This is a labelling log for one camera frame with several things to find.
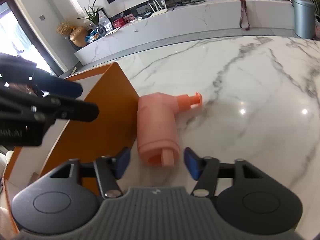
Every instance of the gray wall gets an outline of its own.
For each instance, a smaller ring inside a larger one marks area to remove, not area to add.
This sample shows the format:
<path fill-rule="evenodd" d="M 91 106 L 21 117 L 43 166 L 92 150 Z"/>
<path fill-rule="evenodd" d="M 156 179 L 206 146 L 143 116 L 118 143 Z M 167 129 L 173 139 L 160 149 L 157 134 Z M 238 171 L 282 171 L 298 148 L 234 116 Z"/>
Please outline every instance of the gray wall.
<path fill-rule="evenodd" d="M 21 0 L 21 2 L 55 54 L 68 69 L 73 68 L 79 61 L 74 55 L 75 50 L 69 41 L 56 33 L 56 28 L 63 19 L 61 15 L 57 14 L 57 9 L 53 7 L 52 1 Z M 45 16 L 44 21 L 39 19 L 41 15 Z"/>

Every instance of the screw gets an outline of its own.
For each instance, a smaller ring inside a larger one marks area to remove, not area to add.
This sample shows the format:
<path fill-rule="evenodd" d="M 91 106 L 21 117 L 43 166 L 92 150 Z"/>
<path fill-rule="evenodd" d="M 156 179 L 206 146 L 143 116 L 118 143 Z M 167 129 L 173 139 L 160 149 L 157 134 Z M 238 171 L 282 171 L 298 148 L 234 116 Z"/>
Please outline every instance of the screw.
<path fill-rule="evenodd" d="M 207 191 L 206 189 L 200 188 L 200 189 L 196 189 L 193 192 L 193 195 L 196 197 L 206 197 L 209 195 L 209 191 Z"/>
<path fill-rule="evenodd" d="M 63 112 L 62 114 L 61 114 L 61 118 L 63 118 L 63 119 L 65 119 L 66 117 L 67 117 L 67 112 Z"/>
<path fill-rule="evenodd" d="M 34 115 L 36 121 L 43 122 L 45 120 L 45 115 L 41 113 L 35 113 Z"/>
<path fill-rule="evenodd" d="M 61 105 L 61 102 L 59 99 L 57 98 L 51 98 L 51 103 L 55 104 L 55 105 Z"/>
<path fill-rule="evenodd" d="M 108 190 L 104 195 L 108 198 L 116 198 L 121 196 L 121 192 L 117 189 L 111 189 Z"/>

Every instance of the glass door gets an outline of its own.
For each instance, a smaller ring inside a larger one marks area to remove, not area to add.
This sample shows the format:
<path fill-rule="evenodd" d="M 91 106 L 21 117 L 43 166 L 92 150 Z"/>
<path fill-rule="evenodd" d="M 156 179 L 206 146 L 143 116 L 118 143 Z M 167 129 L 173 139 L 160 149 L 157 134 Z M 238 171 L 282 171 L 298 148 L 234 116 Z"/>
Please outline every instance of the glass door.
<path fill-rule="evenodd" d="M 33 61 L 52 75 L 58 67 L 22 16 L 14 0 L 0 0 L 0 52 Z"/>

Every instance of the trash can lid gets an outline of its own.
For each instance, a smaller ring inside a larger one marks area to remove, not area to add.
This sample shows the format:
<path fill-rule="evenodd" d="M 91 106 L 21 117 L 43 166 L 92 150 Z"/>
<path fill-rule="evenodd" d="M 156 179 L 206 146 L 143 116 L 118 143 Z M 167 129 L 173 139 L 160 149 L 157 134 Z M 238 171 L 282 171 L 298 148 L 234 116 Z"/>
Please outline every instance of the trash can lid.
<path fill-rule="evenodd" d="M 308 7 L 315 7 L 316 5 L 309 1 L 309 0 L 293 0 L 295 3 L 304 5 L 304 6 L 308 6 Z"/>

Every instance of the marble table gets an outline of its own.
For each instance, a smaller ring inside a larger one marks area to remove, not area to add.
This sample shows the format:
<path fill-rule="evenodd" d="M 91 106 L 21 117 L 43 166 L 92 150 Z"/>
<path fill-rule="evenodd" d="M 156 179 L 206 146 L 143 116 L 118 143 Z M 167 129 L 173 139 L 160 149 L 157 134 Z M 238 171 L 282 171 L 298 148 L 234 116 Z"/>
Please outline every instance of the marble table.
<path fill-rule="evenodd" d="M 201 109 L 176 118 L 181 151 L 233 163 L 244 158 L 288 187 L 303 203 L 297 231 L 320 232 L 320 42 L 271 36 L 190 41 L 116 60 L 140 96 L 200 92 Z M 137 155 L 128 186 L 195 185 L 183 164 L 147 167 Z M 231 185 L 221 179 L 217 193 Z"/>

